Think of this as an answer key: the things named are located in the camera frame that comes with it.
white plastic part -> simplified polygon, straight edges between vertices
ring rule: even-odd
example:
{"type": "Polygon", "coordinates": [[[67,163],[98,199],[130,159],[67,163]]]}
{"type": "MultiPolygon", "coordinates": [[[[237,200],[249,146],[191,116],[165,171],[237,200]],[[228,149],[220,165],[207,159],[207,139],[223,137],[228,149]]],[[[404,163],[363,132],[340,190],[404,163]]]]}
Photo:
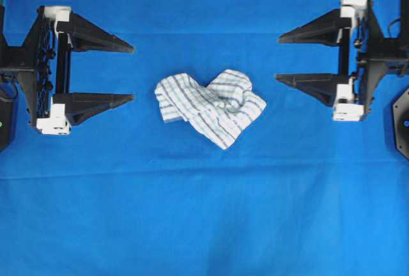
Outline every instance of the white plastic part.
{"type": "Polygon", "coordinates": [[[332,119],[334,121],[360,121],[364,116],[364,106],[354,102],[353,78],[350,77],[348,84],[337,85],[332,119]]]}
{"type": "Polygon", "coordinates": [[[71,124],[65,116],[65,104],[52,103],[49,118],[38,118],[37,129],[42,134],[67,135],[71,132],[71,124]]]}
{"type": "MultiPolygon", "coordinates": [[[[58,22],[69,22],[71,14],[70,6],[45,6],[44,7],[44,17],[54,22],[54,31],[58,37],[57,23],[58,22]]],[[[68,35],[68,43],[71,44],[71,38],[68,35]]]]}
{"type": "MultiPolygon", "coordinates": [[[[341,0],[340,17],[351,19],[351,35],[358,27],[359,22],[366,17],[368,10],[368,0],[341,0]]],[[[342,30],[339,30],[338,41],[342,38],[342,30]]]]}

blue fabric surface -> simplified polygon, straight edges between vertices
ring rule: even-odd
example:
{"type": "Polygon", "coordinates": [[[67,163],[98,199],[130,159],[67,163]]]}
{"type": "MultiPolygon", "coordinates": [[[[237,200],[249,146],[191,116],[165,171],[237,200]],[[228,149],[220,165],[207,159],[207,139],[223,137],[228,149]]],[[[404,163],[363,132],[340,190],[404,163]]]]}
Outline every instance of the blue fabric surface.
{"type": "MultiPolygon", "coordinates": [[[[386,29],[399,0],[374,1],[386,29]]],[[[43,4],[70,5],[137,48],[73,54],[72,91],[136,100],[47,137],[20,99],[0,154],[0,275],[408,275],[409,163],[390,105],[409,79],[386,77],[362,123],[333,122],[274,81],[336,72],[337,49],[277,37],[339,0],[6,0],[10,44],[43,4]],[[163,124],[160,79],[206,84],[227,68],[268,104],[231,148],[163,124]]]]}

crumpled cloth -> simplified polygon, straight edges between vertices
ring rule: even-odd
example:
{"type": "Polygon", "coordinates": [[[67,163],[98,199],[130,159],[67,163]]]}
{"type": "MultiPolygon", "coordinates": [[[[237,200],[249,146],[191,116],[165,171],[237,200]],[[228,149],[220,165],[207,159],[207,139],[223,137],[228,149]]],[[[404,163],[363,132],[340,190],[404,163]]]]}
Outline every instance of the crumpled cloth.
{"type": "Polygon", "coordinates": [[[155,95],[165,123],[183,119],[222,149],[228,149],[266,107],[248,76],[234,70],[207,87],[180,73],[161,80],[155,95]]]}

